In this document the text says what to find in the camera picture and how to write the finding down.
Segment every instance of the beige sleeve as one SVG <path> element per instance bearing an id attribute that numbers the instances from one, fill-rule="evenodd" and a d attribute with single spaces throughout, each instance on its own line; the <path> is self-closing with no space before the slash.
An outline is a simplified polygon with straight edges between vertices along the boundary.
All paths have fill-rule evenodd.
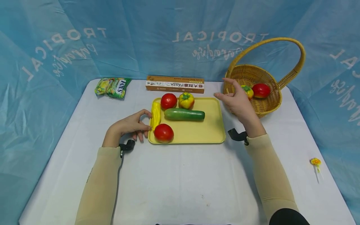
<path id="1" fill-rule="evenodd" d="M 75 225 L 110 225 L 120 166 L 120 147 L 99 148 L 81 196 Z"/>
<path id="2" fill-rule="evenodd" d="M 282 208 L 299 211 L 289 180 L 267 134 L 257 138 L 247 138 L 246 150 L 253 160 L 253 173 L 257 191 L 270 220 Z"/>

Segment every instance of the person's left hand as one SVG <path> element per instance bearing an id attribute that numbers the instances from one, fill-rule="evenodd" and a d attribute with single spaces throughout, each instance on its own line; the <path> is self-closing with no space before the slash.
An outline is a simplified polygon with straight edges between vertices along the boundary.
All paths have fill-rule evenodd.
<path id="1" fill-rule="evenodd" d="M 127 133 L 133 133 L 132 138 L 135 141 L 137 140 L 137 136 L 141 142 L 144 141 L 143 135 L 145 138 L 148 138 L 151 126 L 145 125 L 140 121 L 142 115 L 147 115 L 149 118 L 152 118 L 151 112 L 143 109 L 111 125 L 105 134 L 103 147 L 118 147 L 120 138 Z"/>

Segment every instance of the cucumber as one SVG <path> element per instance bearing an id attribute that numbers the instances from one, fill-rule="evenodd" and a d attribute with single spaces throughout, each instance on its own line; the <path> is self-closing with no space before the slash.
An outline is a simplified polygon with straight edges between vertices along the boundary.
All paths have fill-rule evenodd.
<path id="1" fill-rule="evenodd" d="M 200 121 L 205 119 L 205 112 L 180 109 L 180 108 L 171 108 L 165 110 L 165 118 L 169 120 L 191 120 L 191 121 Z"/>

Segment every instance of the yellow lollipop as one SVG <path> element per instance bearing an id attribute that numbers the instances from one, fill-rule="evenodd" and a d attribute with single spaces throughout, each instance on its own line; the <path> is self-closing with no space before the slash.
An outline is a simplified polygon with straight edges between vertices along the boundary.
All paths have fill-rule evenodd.
<path id="1" fill-rule="evenodd" d="M 323 175 L 322 175 L 321 172 L 320 172 L 320 165 L 321 165 L 320 159 L 318 159 L 318 158 L 312 158 L 312 159 L 310 160 L 310 163 L 313 164 L 314 166 L 316 166 L 316 169 L 317 169 L 318 173 L 319 173 L 319 174 L 321 175 L 321 177 L 324 179 Z"/>

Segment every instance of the yellow banana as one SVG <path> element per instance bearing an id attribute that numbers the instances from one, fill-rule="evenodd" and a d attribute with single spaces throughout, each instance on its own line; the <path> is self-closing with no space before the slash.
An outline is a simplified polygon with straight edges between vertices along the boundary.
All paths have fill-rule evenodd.
<path id="1" fill-rule="evenodd" d="M 153 105 L 151 107 L 151 114 L 153 115 L 153 118 L 151 118 L 151 127 L 153 128 L 153 131 L 155 128 L 160 124 L 161 121 L 161 105 L 158 102 L 153 102 Z"/>

